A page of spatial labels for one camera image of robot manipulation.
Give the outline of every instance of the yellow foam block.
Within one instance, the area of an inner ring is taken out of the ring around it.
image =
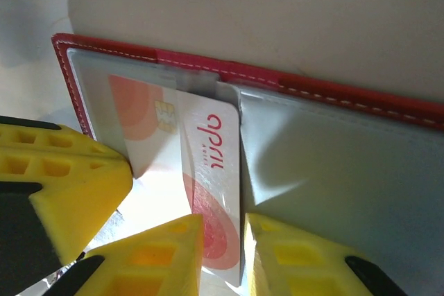
[[[67,126],[52,123],[49,123],[49,125],[53,125],[58,129],[11,125],[1,123],[0,119],[0,147],[47,150],[64,154],[123,159],[118,152]]]
[[[123,157],[5,147],[0,149],[0,181],[42,185],[29,200],[63,264],[78,257],[133,184]]]
[[[345,262],[363,257],[349,247],[257,214],[245,233],[252,296],[373,296]]]
[[[88,252],[105,260],[76,296],[197,296],[203,219],[188,215]]]

